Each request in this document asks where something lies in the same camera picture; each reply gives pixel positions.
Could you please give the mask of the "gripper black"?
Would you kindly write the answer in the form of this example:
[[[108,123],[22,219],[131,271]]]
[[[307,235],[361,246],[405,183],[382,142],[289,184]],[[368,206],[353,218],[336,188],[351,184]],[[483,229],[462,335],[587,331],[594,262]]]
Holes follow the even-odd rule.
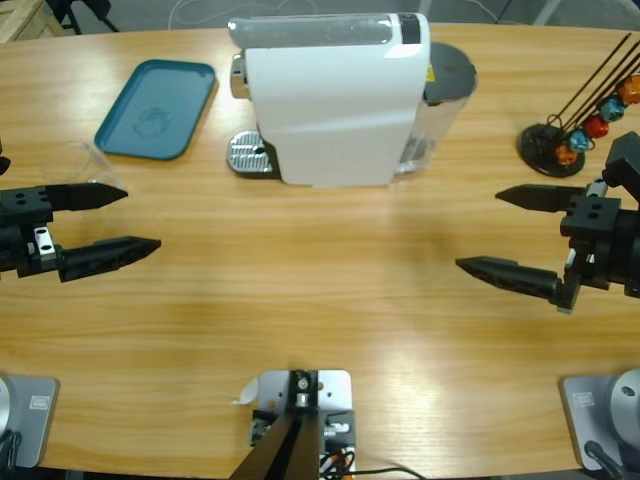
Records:
[[[564,212],[560,233],[569,239],[564,280],[554,271],[527,267],[497,257],[459,258],[455,264],[498,289],[541,298],[562,313],[573,312],[580,287],[607,290],[619,284],[629,297],[639,296],[639,211],[606,196],[601,178],[586,188],[523,184],[495,194],[518,207]]]
[[[61,282],[108,273],[146,258],[160,240],[125,236],[60,249],[48,223],[57,211],[104,207],[128,196],[102,183],[41,185],[1,191],[1,272],[18,278],[56,271]]]

